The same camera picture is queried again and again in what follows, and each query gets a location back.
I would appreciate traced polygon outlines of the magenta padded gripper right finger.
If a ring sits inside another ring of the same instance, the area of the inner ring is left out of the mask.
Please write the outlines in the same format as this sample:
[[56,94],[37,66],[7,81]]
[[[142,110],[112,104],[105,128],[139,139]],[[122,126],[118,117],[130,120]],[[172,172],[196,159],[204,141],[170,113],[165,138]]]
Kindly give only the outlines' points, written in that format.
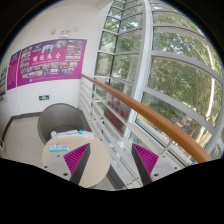
[[180,170],[180,167],[165,155],[158,156],[137,144],[132,144],[131,153],[143,185],[148,185]]

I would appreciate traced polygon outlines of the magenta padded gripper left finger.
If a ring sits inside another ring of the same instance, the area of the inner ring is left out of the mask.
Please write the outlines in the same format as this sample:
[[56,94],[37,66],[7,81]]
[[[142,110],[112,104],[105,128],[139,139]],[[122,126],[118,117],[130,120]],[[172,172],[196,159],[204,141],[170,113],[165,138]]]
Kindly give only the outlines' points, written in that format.
[[74,184],[79,184],[90,154],[90,144],[87,143],[64,155],[53,156],[44,164],[43,169]]

